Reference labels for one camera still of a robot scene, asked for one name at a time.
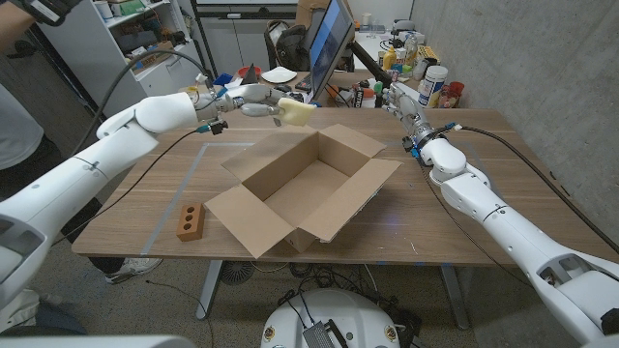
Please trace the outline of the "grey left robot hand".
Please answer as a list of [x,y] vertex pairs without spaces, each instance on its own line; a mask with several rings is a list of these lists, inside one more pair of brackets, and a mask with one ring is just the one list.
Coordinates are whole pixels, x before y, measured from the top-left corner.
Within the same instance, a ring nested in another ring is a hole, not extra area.
[[282,111],[280,100],[290,100],[290,96],[267,85],[254,83],[227,89],[215,99],[213,106],[221,112],[240,109],[249,117],[275,117]]

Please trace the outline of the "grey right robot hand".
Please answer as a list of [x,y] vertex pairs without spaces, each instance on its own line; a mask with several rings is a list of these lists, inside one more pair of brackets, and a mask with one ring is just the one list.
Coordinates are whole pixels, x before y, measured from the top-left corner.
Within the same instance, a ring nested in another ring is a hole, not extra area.
[[408,94],[409,90],[408,86],[400,82],[392,82],[383,90],[382,108],[402,123],[415,146],[423,148],[432,139],[434,128],[418,99]]

